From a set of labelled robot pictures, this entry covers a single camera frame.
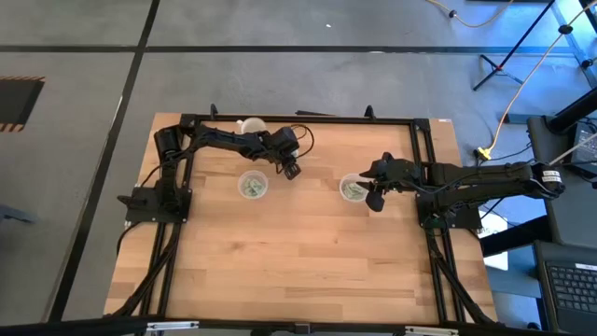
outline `black floor stripe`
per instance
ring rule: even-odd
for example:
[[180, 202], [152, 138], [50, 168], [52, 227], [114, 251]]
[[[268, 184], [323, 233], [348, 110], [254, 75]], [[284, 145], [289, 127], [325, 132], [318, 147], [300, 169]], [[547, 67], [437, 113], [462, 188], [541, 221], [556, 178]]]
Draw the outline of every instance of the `black floor stripe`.
[[56, 45], [56, 46], [34, 46], [34, 45], [0, 45], [0, 52], [136, 52], [137, 46], [127, 45]]
[[141, 38], [139, 39], [139, 45], [137, 46], [138, 50], [135, 52], [132, 59], [131, 69], [129, 70], [129, 74], [125, 81], [124, 89], [122, 90], [122, 96], [116, 115], [114, 116], [112, 126], [110, 127], [110, 131], [106, 137], [104, 150], [102, 151], [93, 179], [91, 180], [91, 186], [87, 194], [87, 199], [85, 200], [85, 205], [79, 215], [79, 219], [71, 239], [71, 244], [66, 251], [66, 256], [68, 257], [65, 258], [65, 263], [62, 265], [61, 271], [59, 272], [60, 282], [58, 282], [58, 285], [54, 288], [54, 292], [52, 293], [55, 293], [55, 295], [52, 295], [52, 298], [50, 298], [51, 303], [49, 302], [49, 305], [51, 304], [51, 308], [49, 308], [49, 322], [57, 322], [62, 320], [62, 315], [64, 314], [68, 297], [73, 287], [73, 283], [75, 282], [76, 271], [83, 256], [85, 243], [87, 243], [87, 238], [90, 234], [91, 223], [93, 222], [93, 217], [95, 216], [95, 211], [97, 210], [97, 205], [100, 201], [105, 178], [107, 176], [108, 168], [110, 167], [110, 162], [112, 161], [112, 155], [114, 154], [114, 149], [116, 147], [120, 129], [122, 127], [122, 122], [124, 121], [127, 107], [129, 105], [129, 101], [131, 100], [132, 89], [134, 87], [135, 80], [137, 79], [137, 74], [139, 73], [141, 61], [143, 60], [143, 48], [147, 45], [147, 40], [149, 38], [149, 34], [151, 33], [154, 20], [156, 19], [159, 6], [160, 0], [153, 0], [151, 2], [146, 23], [143, 28]]
[[[70, 52], [70, 53], [115, 53], [136, 52], [138, 46], [117, 45], [0, 45], [0, 52]], [[365, 53], [449, 53], [481, 54], [509, 53], [512, 47], [410, 47], [410, 46], [147, 46], [141, 48], [145, 53], [167, 52], [365, 52]], [[543, 54], [547, 47], [520, 47], [518, 54]], [[556, 47], [552, 54], [573, 54], [569, 47]]]
[[[146, 52], [365, 52], [365, 53], [509, 53], [512, 47], [392, 47], [392, 46], [148, 46]], [[547, 47], [520, 47], [518, 54], [543, 54]], [[557, 47], [553, 54], [572, 54], [568, 47]]]

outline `wooden table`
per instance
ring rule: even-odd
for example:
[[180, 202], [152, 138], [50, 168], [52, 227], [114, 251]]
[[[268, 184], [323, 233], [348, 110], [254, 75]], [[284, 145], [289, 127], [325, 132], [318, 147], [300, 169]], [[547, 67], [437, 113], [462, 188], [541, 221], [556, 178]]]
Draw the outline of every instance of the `wooden table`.
[[[152, 134], [177, 124], [179, 114], [157, 114], [139, 174], [158, 163]], [[233, 122], [208, 126], [237, 131]], [[268, 123], [270, 131], [283, 124]], [[412, 160], [409, 128], [390, 125], [309, 124], [313, 151], [299, 159], [292, 181], [265, 161], [202, 148], [195, 154], [192, 208], [183, 226], [167, 316], [225, 320], [436, 324], [437, 308], [425, 236], [413, 193], [385, 197], [382, 212], [348, 203], [339, 182], [366, 171], [384, 151]], [[437, 161], [460, 163], [449, 120], [431, 120]], [[300, 140], [301, 149], [310, 144]], [[259, 170], [267, 194], [243, 198], [239, 176]], [[105, 305], [115, 311], [147, 271], [156, 224], [131, 231], [122, 243]], [[451, 231], [457, 270], [475, 302], [495, 318], [477, 239]], [[151, 312], [157, 308], [156, 284]], [[447, 282], [446, 306], [453, 319]]]

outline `clear plastic cup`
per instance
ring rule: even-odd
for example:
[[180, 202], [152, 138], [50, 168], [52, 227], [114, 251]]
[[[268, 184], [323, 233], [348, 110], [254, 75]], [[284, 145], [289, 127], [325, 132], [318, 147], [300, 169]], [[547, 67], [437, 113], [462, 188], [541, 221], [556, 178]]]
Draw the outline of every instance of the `clear plastic cup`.
[[244, 198], [256, 200], [268, 191], [268, 178], [260, 171], [248, 171], [239, 177], [238, 187]]
[[356, 182], [368, 182], [368, 178], [358, 174], [348, 174], [340, 181], [340, 195], [348, 202], [363, 202], [367, 198], [368, 190], [357, 185]]
[[252, 118], [247, 118], [244, 121], [237, 120], [236, 123], [239, 124], [239, 126], [241, 128], [241, 134], [252, 133], [252, 132], [261, 132], [261, 131], [268, 130], [268, 128], [265, 124], [265, 121], [263, 121], [260, 118], [252, 117]]

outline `gray floor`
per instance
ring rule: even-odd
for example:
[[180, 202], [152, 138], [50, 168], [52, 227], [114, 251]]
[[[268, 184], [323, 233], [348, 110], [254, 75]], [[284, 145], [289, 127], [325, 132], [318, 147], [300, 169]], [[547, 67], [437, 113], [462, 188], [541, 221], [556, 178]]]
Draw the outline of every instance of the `gray floor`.
[[[58, 6], [57, 1], [0, 0], [0, 44], [136, 44], [149, 3], [68, 1]], [[447, 3], [470, 21], [482, 21], [500, 6]], [[149, 43], [511, 46], [542, 6], [516, 4], [494, 24], [468, 30], [423, 0], [173, 0], [160, 5]], [[548, 46], [557, 27], [549, 13], [525, 44]], [[594, 33], [583, 38], [591, 41]], [[29, 226], [0, 225], [1, 325], [35, 322], [43, 314], [131, 59], [129, 53], [0, 53], [1, 75], [48, 78], [25, 131], [0, 133], [5, 159], [0, 203], [41, 218]], [[537, 56], [516, 56], [507, 70], [525, 77], [537, 61]], [[125, 212], [116, 196], [129, 193], [136, 180], [156, 112], [206, 113], [215, 103], [224, 114], [304, 109], [360, 116], [373, 105], [379, 116], [453, 119], [463, 163], [471, 164], [471, 150], [491, 142], [518, 88], [496, 77], [480, 91], [470, 90], [488, 71], [477, 55], [147, 54], [65, 317], [102, 313]], [[549, 57], [512, 112], [552, 114], [589, 88], [574, 58]], [[524, 126], [507, 125], [493, 155], [517, 151], [527, 142]], [[530, 156], [528, 151], [513, 160]], [[515, 198], [497, 211], [523, 222], [545, 210], [542, 202]], [[513, 326], [535, 320], [529, 309], [521, 309], [528, 300], [499, 295], [500, 319]], [[513, 315], [519, 320], [512, 321]]]

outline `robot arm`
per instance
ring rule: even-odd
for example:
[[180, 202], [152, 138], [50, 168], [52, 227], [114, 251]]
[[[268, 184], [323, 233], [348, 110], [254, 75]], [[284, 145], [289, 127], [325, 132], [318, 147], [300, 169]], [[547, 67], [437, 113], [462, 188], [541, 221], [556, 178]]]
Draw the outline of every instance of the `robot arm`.
[[[183, 138], [190, 144], [182, 149]], [[118, 196], [127, 205], [127, 220], [180, 222], [186, 220], [189, 190], [181, 189], [176, 172], [181, 160], [192, 159], [202, 147], [235, 151], [248, 160], [267, 160], [276, 165], [276, 172], [284, 172], [289, 180], [300, 174], [294, 153], [299, 141], [291, 127], [282, 127], [275, 133], [267, 131], [236, 134], [201, 124], [194, 115], [183, 115], [180, 123], [154, 133], [160, 158], [160, 179], [153, 188], [136, 187], [131, 196]]]
[[457, 167], [448, 163], [415, 165], [383, 153], [380, 160], [361, 174], [370, 182], [359, 182], [368, 190], [367, 205], [383, 209], [383, 195], [390, 190], [418, 193], [421, 210], [434, 217], [454, 218], [458, 211], [508, 196], [525, 195], [554, 199], [563, 191], [560, 174], [543, 163], [516, 162], [486, 167]]

